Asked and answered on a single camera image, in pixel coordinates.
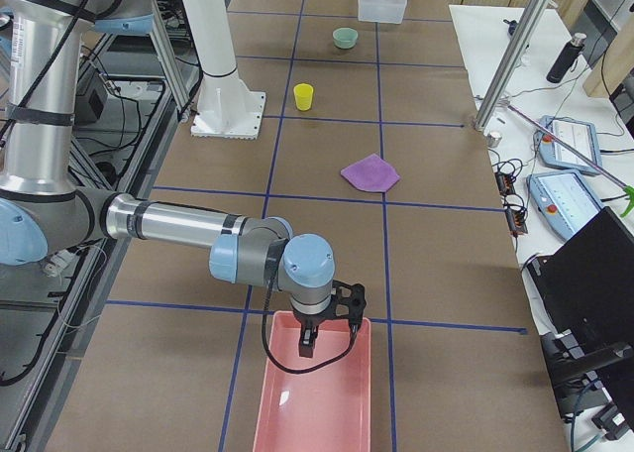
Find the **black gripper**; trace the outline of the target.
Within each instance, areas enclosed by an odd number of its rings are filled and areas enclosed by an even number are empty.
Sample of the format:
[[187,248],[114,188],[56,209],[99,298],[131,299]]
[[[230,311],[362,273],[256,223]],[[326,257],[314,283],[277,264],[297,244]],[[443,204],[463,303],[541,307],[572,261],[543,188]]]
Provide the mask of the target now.
[[326,312],[306,314],[295,310],[294,317],[300,324],[298,355],[300,357],[312,358],[318,337],[318,328],[324,321],[329,320],[329,315]]

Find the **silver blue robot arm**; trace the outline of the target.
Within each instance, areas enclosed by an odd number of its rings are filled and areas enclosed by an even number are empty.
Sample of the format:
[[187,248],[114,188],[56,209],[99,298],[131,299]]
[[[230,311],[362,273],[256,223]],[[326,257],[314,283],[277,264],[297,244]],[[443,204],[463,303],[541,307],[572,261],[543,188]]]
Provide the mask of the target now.
[[312,355],[336,311],[335,265],[321,237],[253,219],[75,185],[68,176],[82,36],[145,35],[154,0],[2,0],[13,15],[1,131],[1,261],[21,265],[88,240],[137,238],[206,248],[213,277],[288,293],[298,351]]

